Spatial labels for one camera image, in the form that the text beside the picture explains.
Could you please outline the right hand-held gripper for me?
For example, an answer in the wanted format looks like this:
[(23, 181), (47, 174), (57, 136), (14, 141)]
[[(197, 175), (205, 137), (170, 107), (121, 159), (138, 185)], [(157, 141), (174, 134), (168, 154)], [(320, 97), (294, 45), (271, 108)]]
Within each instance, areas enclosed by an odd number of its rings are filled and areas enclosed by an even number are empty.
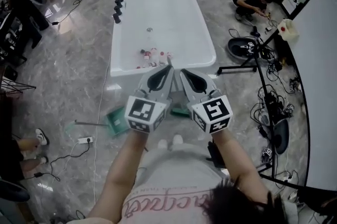
[(206, 74), (182, 69), (180, 79), (188, 99), (192, 120), (205, 134), (214, 134), (228, 127), (233, 117), (228, 97), (221, 93)]

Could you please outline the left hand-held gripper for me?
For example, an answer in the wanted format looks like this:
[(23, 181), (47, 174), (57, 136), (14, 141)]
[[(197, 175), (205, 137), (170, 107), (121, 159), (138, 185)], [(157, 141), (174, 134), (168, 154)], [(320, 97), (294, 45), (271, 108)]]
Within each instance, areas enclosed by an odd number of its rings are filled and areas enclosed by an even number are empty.
[(125, 120), (136, 131), (154, 132), (166, 116), (172, 100), (171, 92), (174, 68), (159, 66), (145, 73), (126, 104)]

